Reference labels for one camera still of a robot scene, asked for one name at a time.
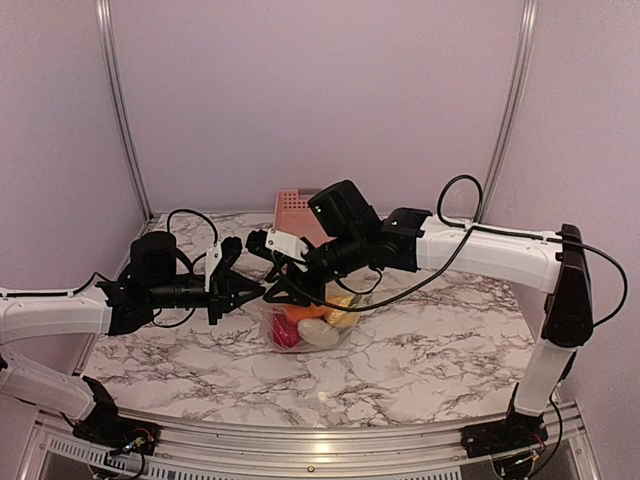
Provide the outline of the clear zip top bag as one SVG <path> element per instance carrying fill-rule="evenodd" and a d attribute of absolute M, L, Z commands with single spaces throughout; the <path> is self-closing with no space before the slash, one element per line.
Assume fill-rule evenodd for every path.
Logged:
<path fill-rule="evenodd" d="M 301 307 L 265 302 L 260 313 L 260 335 L 273 351 L 281 354 L 337 349 L 357 328 L 362 315 L 323 305 Z"/>

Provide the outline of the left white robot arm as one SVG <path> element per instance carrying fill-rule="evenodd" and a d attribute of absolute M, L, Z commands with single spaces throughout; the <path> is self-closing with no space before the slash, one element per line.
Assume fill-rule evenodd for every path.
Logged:
<path fill-rule="evenodd" d="M 204 309 L 209 323 L 216 324 L 265 292 L 234 271 L 242 249 L 238 237 L 214 242 L 204 257 L 204 273 L 197 274 L 176 237 L 154 231 L 131 244 L 129 264 L 115 281 L 91 282 L 78 290 L 2 290 L 2 394 L 63 414 L 81 439 L 110 447 L 128 447 L 132 441 L 152 444 L 154 426 L 120 416 L 99 381 L 63 374 L 7 346 L 55 335 L 127 335 L 168 309 Z"/>

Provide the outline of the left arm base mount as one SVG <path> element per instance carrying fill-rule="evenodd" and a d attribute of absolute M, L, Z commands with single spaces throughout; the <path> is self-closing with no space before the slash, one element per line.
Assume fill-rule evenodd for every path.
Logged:
<path fill-rule="evenodd" d="M 135 452 L 145 456 L 154 453 L 159 432 L 156 423 L 120 416 L 77 422 L 72 430 L 75 437 L 109 447 L 114 454 Z"/>

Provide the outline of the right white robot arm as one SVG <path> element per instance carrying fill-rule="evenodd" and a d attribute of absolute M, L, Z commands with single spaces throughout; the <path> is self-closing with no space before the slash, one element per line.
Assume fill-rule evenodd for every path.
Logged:
<path fill-rule="evenodd" d="M 350 180 L 318 192 L 308 205 L 329 239 L 314 246 L 276 229 L 263 233 L 259 247 L 278 273 L 269 303 L 320 305 L 328 283 L 363 267 L 428 271 L 433 278 L 453 270 L 546 294 L 545 319 L 505 417 L 465 427 L 461 439 L 471 456 L 547 439 L 544 410 L 595 328 L 577 227 L 513 230 L 409 207 L 381 218 Z"/>

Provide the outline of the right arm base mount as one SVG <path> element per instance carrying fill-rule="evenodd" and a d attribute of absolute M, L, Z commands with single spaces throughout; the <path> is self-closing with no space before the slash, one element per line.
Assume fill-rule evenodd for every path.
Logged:
<path fill-rule="evenodd" d="M 541 446 L 547 440 L 547 430 L 540 422 L 531 426 L 499 420 L 469 425 L 461 430 L 461 445 L 470 459 Z"/>

